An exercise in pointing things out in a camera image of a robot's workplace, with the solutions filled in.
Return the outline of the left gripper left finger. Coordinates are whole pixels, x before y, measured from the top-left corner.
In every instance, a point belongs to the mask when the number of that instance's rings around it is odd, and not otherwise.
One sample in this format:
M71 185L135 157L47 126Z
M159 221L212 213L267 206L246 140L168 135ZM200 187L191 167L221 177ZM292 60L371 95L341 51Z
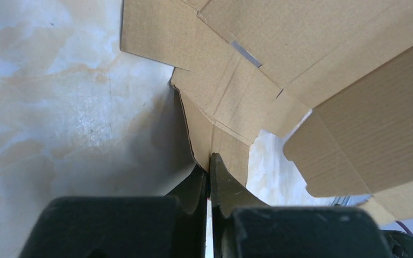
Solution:
M208 181L195 166L165 196L54 199L20 257L204 257Z

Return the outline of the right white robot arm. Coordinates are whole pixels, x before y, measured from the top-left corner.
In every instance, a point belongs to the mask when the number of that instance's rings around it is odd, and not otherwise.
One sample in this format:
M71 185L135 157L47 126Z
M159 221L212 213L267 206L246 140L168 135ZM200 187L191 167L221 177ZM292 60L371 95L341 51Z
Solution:
M393 257L413 258L413 236L401 231L382 230Z

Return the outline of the brown cardboard box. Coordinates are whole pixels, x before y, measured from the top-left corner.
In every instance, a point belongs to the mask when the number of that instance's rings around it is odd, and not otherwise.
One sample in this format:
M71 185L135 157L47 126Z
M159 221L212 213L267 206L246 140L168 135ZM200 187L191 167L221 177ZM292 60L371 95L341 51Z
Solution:
M175 67L204 169L245 183L266 130L310 195L413 218L413 1L124 1L120 48Z

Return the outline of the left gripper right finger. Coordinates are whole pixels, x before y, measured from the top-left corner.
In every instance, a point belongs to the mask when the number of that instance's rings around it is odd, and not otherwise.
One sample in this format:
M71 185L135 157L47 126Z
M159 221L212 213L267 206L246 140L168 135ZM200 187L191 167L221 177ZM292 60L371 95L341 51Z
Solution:
M341 206L269 206L210 159L214 257L391 257L364 211Z

